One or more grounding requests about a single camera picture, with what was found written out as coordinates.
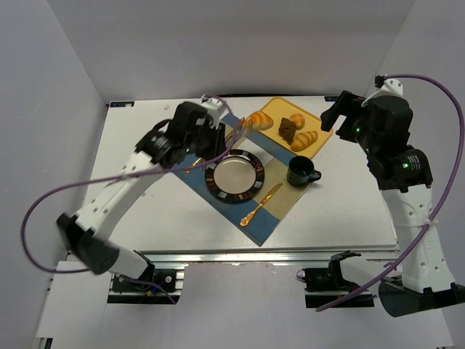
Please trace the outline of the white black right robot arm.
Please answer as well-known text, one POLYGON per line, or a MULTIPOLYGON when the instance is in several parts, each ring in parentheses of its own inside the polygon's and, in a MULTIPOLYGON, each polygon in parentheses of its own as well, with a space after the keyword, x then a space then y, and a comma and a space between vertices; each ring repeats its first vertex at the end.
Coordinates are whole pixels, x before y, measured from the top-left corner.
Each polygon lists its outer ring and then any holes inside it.
POLYGON ((464 303, 464 286, 457 284, 442 253, 433 219, 432 173, 424 152, 409 145, 413 111, 394 95, 365 99, 343 91, 321 115, 328 131, 337 118, 342 140, 357 143, 368 161, 392 218, 400 256, 379 268, 357 252, 334 255, 328 266, 335 285, 357 285, 355 291, 321 306, 337 306, 369 291, 392 317, 464 303))

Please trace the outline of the steel serving tongs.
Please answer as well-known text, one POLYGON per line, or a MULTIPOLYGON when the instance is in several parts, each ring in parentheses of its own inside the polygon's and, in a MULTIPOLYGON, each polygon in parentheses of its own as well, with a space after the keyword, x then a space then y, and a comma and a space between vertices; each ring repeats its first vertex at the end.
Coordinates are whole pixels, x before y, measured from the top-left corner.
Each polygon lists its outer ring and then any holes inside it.
POLYGON ((242 118, 239 123, 232 128, 230 133, 225 137, 225 145, 233 147, 234 144, 242 137, 245 137, 253 130, 253 121, 248 118, 242 118))

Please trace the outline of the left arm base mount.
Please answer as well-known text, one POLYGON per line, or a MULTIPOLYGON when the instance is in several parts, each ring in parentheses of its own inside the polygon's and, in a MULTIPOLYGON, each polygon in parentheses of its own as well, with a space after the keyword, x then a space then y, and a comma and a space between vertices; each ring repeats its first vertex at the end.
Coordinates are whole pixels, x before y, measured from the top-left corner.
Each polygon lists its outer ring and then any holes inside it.
POLYGON ((143 281, 130 281, 114 275, 107 303, 119 305, 175 305, 180 299, 184 281, 184 265, 162 263, 143 281))

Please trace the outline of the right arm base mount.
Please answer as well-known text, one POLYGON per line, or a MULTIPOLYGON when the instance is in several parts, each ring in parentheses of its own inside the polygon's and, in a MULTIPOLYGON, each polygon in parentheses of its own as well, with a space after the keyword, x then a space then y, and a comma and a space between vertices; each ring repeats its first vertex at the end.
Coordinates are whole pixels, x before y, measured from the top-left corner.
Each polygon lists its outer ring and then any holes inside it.
POLYGON ((384 268, 368 261, 360 253, 345 251, 330 258, 324 268, 305 268, 296 272, 296 278, 304 283, 305 305, 319 312, 327 305, 332 308, 372 308, 379 282, 355 297, 339 300, 377 277, 384 268))

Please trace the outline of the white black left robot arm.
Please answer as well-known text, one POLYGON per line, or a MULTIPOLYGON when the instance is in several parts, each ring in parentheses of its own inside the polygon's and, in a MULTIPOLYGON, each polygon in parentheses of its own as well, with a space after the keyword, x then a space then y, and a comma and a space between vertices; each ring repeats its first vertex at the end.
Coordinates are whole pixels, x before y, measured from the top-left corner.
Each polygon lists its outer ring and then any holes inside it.
POLYGON ((225 103, 214 97, 203 97, 199 104, 180 103, 172 119, 158 122, 135 145, 120 180, 109 182, 75 214, 58 217, 57 226, 67 248, 93 274, 110 272, 138 281, 151 280, 152 262, 109 238, 137 199, 187 155, 210 160, 225 152, 225 125, 220 117, 226 110, 225 103))

